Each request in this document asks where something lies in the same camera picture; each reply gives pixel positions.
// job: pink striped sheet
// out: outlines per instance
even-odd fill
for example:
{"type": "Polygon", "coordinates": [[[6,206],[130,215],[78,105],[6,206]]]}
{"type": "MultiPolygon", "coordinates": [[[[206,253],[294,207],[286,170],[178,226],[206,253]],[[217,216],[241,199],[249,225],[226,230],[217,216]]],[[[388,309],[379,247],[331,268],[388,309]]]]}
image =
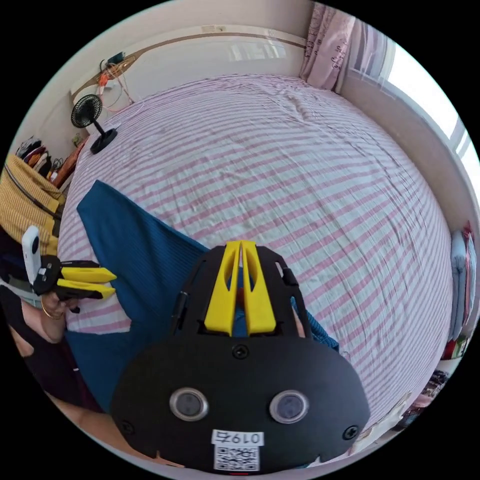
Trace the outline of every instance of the pink striped sheet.
{"type": "MultiPolygon", "coordinates": [[[[118,113],[118,140],[79,156],[62,260],[96,260],[77,214],[96,179],[207,247],[279,252],[306,305],[355,367],[369,425],[422,391],[449,333],[451,237],[400,147],[345,99],[298,78],[226,76],[118,113]]],[[[72,331],[126,332],[116,296],[84,301],[72,331]]]]}

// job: screw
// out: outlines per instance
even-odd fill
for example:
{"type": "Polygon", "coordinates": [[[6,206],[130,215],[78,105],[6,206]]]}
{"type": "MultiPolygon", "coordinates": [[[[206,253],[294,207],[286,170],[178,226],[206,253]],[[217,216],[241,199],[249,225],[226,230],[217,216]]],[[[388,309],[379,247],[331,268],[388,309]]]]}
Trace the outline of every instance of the screw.
{"type": "Polygon", "coordinates": [[[356,425],[352,425],[343,432],[342,437],[344,440],[352,440],[357,436],[358,432],[359,428],[356,425]]]}
{"type": "Polygon", "coordinates": [[[122,429],[123,433],[127,434],[127,435],[133,435],[135,433],[134,426],[126,420],[122,421],[121,429],[122,429]]]}
{"type": "Polygon", "coordinates": [[[231,353],[237,360],[243,360],[249,356],[249,349],[245,345],[236,345],[231,353]]]}

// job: gold bracelet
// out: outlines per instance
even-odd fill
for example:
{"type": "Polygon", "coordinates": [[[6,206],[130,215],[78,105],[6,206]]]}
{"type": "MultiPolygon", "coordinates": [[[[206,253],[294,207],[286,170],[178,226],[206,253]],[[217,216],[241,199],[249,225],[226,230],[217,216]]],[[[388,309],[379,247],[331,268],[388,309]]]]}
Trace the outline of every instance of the gold bracelet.
{"type": "Polygon", "coordinates": [[[43,313],[49,318],[49,319],[52,319],[52,320],[60,320],[60,318],[62,317],[61,315],[60,316],[53,316],[53,315],[50,315],[47,310],[45,309],[44,307],[44,298],[43,297],[40,297],[40,305],[41,305],[41,309],[43,310],[43,313]]]}

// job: electric fan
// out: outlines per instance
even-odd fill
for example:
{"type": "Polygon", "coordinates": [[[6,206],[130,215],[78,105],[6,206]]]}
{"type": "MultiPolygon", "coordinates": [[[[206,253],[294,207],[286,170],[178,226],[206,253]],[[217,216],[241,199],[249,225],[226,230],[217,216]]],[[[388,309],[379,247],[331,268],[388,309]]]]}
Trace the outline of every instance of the electric fan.
{"type": "Polygon", "coordinates": [[[71,122],[74,127],[84,129],[89,125],[94,124],[96,129],[100,132],[100,136],[90,147],[90,151],[93,154],[101,152],[117,136],[117,131],[114,128],[104,131],[97,122],[97,118],[100,113],[102,113],[102,108],[102,99],[98,95],[89,94],[83,96],[74,105],[73,110],[71,111],[71,122]]]}

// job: fan base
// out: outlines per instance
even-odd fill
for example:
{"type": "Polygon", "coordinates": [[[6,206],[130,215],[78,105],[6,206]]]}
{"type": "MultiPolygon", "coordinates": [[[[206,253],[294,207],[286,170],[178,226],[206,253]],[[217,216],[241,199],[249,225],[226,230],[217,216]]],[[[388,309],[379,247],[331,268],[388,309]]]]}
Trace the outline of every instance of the fan base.
{"type": "Polygon", "coordinates": [[[112,140],[117,136],[117,131],[112,128],[105,132],[105,136],[99,136],[90,147],[90,151],[95,155],[101,152],[107,145],[109,145],[112,140]]]}

